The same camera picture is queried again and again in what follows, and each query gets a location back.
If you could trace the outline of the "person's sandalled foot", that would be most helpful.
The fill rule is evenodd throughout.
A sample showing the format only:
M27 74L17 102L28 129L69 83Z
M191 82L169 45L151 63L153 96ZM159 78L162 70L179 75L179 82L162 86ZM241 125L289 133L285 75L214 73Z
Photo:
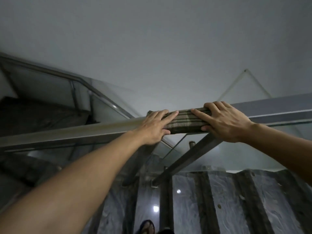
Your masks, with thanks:
M155 234L155 226L151 220L144 220L137 234Z

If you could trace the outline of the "person's left forearm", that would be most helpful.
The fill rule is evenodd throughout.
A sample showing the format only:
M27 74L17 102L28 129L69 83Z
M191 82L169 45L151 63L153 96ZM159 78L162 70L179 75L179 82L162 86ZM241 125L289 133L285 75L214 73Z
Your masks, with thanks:
M129 131L68 165L0 215L0 234L80 233L144 143L142 135Z

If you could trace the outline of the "person's right hand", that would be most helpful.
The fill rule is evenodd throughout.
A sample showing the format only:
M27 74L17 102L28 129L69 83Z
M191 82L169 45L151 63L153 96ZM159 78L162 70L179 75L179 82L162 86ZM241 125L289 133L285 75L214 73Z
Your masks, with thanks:
M197 109L191 109L191 112L215 129L216 133L212 133L215 137L230 143L242 142L255 123L245 114L224 101L216 101L214 103L221 111L218 117L211 117L211 115Z

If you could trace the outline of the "dark stone staircase steps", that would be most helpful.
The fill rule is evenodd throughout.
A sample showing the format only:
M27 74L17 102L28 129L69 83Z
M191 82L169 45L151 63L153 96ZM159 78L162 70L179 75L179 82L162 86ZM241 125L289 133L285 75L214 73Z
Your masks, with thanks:
M0 100L0 137L96 123L86 110L25 98Z

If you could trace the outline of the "steel stair handrail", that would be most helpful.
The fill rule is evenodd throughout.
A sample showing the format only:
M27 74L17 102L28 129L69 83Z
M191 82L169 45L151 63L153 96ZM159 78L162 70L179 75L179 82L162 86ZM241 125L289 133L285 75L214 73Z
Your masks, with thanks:
M266 125L312 121L312 93L231 104L251 121ZM110 142L135 129L145 117L0 137L1 152L40 150L78 143Z
M80 83L82 86L86 87L91 93L95 94L102 102L107 104L110 108L118 112L119 114L123 115L126 118L135 118L133 115L131 115L129 112L127 112L125 109L123 109L121 106L119 106L117 103L115 103L113 100L108 98L106 95L104 95L101 91L93 87L90 83L88 83L86 80L84 80L81 77L75 76L73 74L68 74L64 72L60 72L57 70L53 70L52 68L47 68L43 66L36 65L34 63L27 62L23 59L14 58L13 56L7 55L5 53L0 52L0 61L6 62L8 64L12 64L14 66L22 67L28 70L40 72L43 74L52 75L54 77L66 79L69 81L74 81Z

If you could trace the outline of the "person's right forearm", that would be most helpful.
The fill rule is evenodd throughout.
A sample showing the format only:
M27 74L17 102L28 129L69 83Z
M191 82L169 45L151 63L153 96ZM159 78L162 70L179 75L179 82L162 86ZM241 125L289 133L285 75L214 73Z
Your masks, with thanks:
M312 187L312 141L257 123L244 127L240 141L278 161Z

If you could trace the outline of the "marble staircase steps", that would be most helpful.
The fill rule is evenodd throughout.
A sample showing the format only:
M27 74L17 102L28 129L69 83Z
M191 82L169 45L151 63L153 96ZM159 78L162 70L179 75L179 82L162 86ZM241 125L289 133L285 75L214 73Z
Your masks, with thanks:
M159 186L117 177L82 234L138 234L144 220L175 234L312 234L312 188L288 171L177 173Z

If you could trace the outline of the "person's left hand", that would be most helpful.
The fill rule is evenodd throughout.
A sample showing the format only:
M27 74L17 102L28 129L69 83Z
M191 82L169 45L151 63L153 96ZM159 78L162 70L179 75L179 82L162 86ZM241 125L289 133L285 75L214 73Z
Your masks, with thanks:
M179 111L169 112L169 110L153 111L146 116L146 119L133 130L134 141L138 146L153 145L161 141L164 136L157 136L157 131L163 129L177 115Z

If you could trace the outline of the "steel baluster post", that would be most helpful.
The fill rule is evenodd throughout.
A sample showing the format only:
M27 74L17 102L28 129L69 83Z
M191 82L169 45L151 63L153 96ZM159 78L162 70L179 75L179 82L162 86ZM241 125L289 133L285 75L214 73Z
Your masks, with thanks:
M223 142L222 139L214 137L213 134L208 133L198 143L191 147L178 160L164 170L158 177L152 181L152 186L157 187L162 182L168 180L170 177L180 172L182 169L192 164L198 158L202 157L216 146Z

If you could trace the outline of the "glass railing panel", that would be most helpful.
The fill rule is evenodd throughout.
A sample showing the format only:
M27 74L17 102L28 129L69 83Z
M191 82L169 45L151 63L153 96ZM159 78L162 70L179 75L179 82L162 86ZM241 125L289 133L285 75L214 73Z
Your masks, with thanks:
M291 121L289 124L272 125L272 127L295 137L312 141L312 120ZM173 149L166 152L155 152L146 163L146 172L161 174L165 167L169 167L190 149L190 141L197 143L206 135L206 133L185 134ZM286 168L249 145L222 142L183 168L181 172L224 171L237 173L245 169L277 172Z
M20 98L86 110L98 122L128 119L102 102L78 82L28 70L0 61L0 70Z

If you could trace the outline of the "striped brown cloth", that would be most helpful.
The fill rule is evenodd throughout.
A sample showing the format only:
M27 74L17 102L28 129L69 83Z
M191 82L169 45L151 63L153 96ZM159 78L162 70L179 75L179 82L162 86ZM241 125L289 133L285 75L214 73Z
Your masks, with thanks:
M203 133L201 128L208 125L207 122L201 120L196 115L188 110L179 110L178 115L167 125L164 126L165 130L170 131L170 134L181 133Z

